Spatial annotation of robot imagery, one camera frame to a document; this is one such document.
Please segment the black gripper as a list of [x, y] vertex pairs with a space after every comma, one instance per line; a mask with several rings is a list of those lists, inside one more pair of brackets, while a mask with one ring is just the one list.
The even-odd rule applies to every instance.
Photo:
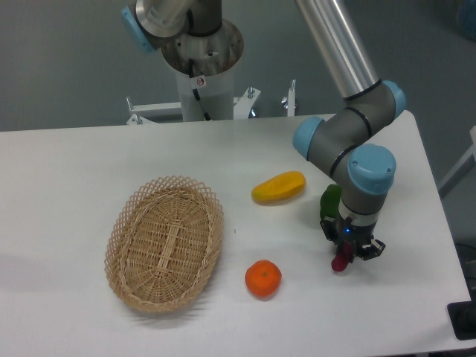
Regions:
[[351, 244], [351, 263], [355, 258], [366, 261], [379, 257], [386, 247], [382, 241], [373, 237], [376, 223], [357, 226], [352, 223], [351, 218], [347, 217], [344, 219], [338, 215], [337, 219], [324, 217], [320, 221], [320, 225], [326, 239], [335, 245], [336, 253], [341, 252], [344, 242]]

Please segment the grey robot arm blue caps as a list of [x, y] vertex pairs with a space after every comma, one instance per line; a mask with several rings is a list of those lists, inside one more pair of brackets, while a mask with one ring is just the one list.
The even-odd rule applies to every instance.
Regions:
[[[329, 191], [338, 193], [322, 195], [320, 224], [336, 247], [332, 267], [342, 271], [355, 258], [373, 259], [385, 249], [373, 231], [396, 161], [370, 139], [402, 114], [406, 98], [397, 84], [377, 76], [341, 2], [298, 1], [297, 8], [345, 102], [329, 120], [304, 120], [293, 136], [294, 148], [333, 180]], [[210, 81], [223, 81], [243, 45], [220, 1], [135, 1], [121, 18], [140, 49], [161, 50], [184, 76], [185, 121], [231, 118], [232, 96], [217, 94]]]

